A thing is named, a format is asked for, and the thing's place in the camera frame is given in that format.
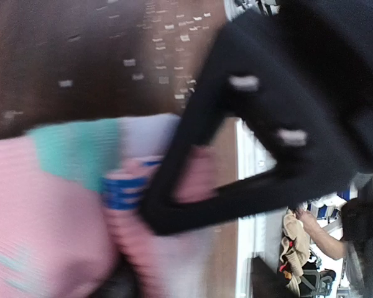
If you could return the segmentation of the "person forearm in background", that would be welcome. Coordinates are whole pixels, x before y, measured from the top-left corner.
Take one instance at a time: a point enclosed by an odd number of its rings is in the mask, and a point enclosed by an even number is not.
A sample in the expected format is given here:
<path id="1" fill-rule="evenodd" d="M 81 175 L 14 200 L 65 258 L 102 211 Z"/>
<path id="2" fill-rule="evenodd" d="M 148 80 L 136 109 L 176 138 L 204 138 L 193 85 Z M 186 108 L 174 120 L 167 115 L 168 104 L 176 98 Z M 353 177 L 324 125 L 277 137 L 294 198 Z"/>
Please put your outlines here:
<path id="1" fill-rule="evenodd" d="M 296 209 L 295 214 L 303 224 L 305 232 L 310 236 L 317 247 L 333 260 L 340 260 L 347 255 L 347 244 L 332 237 L 320 227 L 316 218 L 307 210 Z"/>

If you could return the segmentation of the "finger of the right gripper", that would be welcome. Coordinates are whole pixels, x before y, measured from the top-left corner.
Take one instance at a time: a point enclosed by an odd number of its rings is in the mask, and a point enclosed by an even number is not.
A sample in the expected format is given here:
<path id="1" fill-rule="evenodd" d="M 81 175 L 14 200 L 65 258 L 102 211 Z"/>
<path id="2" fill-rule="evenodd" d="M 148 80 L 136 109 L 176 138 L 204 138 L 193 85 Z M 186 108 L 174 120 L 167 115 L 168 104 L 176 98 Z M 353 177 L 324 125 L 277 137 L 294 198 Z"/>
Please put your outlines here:
<path id="1" fill-rule="evenodd" d="M 172 191 L 195 145 L 240 117 L 275 168 L 181 205 Z M 341 191 L 373 172 L 373 7 L 248 10 L 216 36 L 141 213 L 169 235 Z"/>

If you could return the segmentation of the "pink patterned sock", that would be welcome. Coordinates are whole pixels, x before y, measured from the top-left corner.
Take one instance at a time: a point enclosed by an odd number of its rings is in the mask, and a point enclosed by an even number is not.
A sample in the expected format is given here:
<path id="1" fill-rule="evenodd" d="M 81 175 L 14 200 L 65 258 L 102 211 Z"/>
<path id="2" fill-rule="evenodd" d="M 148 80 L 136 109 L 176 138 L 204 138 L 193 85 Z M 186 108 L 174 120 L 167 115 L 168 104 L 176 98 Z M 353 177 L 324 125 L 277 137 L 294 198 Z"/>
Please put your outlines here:
<path id="1" fill-rule="evenodd" d="M 0 140 L 0 297 L 88 297 L 124 255 L 144 297 L 204 297 L 212 228 L 138 214 L 179 117 L 48 125 Z"/>

